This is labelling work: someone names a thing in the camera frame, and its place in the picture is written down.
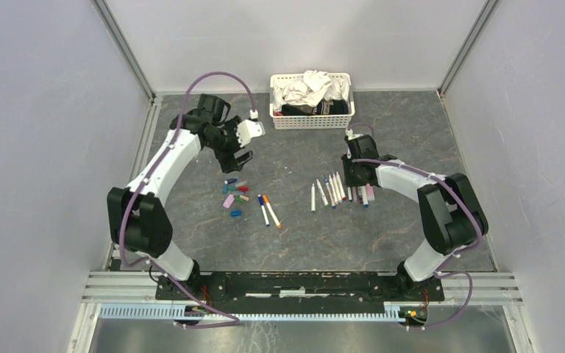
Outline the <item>thin purple pen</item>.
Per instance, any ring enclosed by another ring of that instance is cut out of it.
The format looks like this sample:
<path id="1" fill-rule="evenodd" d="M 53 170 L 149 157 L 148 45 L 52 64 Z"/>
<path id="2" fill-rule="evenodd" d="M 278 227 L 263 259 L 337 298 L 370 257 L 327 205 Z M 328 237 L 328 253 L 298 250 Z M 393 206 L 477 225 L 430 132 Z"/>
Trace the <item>thin purple pen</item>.
<path id="1" fill-rule="evenodd" d="M 361 198 L 360 192 L 358 191 L 358 187 L 353 187 L 352 191 L 354 193 L 355 201 L 358 202 L 358 203 L 361 203 L 362 198 Z"/>

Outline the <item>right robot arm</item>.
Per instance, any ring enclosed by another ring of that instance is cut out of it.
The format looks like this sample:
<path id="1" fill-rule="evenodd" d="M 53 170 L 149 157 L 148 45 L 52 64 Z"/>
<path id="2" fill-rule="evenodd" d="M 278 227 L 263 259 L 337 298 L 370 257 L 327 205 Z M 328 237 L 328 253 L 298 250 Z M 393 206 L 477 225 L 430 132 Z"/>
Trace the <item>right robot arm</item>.
<path id="1" fill-rule="evenodd" d="M 424 292 L 424 281 L 438 275 L 448 259 L 480 246 L 488 221 L 477 195 L 462 173 L 434 174 L 404 163 L 389 154 L 379 155 L 371 135 L 346 130 L 347 152 L 342 156 L 344 183 L 394 191 L 419 207 L 424 240 L 399 264 L 397 294 L 414 300 Z"/>

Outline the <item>pink highlighter cap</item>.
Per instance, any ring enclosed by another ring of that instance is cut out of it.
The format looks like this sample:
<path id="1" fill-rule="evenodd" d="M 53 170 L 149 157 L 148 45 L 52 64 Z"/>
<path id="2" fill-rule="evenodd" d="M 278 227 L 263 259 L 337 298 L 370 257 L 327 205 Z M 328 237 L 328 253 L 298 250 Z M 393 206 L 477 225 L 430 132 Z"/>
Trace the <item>pink highlighter cap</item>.
<path id="1" fill-rule="evenodd" d="M 232 204 L 235 201 L 235 196 L 232 194 L 229 194 L 226 199 L 224 200 L 222 206 L 226 209 L 230 209 L 230 207 L 232 206 Z"/>

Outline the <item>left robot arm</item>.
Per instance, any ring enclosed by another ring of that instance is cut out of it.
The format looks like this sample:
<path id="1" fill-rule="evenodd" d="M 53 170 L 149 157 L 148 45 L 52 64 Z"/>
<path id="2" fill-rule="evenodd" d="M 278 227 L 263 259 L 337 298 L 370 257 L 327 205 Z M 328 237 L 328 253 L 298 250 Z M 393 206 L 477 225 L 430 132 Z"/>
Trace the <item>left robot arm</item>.
<path id="1" fill-rule="evenodd" d="M 229 102 L 202 94 L 196 108 L 170 123 L 153 159 L 124 188 L 107 194 L 112 241 L 121 252 L 151 260 L 175 278 L 173 289 L 183 299 L 196 298 L 202 289 L 198 264 L 173 242 L 174 230 L 164 208 L 176 181 L 201 150 L 210 149 L 225 174 L 239 172 L 252 159 L 246 150 L 252 139 L 264 135 L 256 109 L 249 117 L 230 118 Z"/>

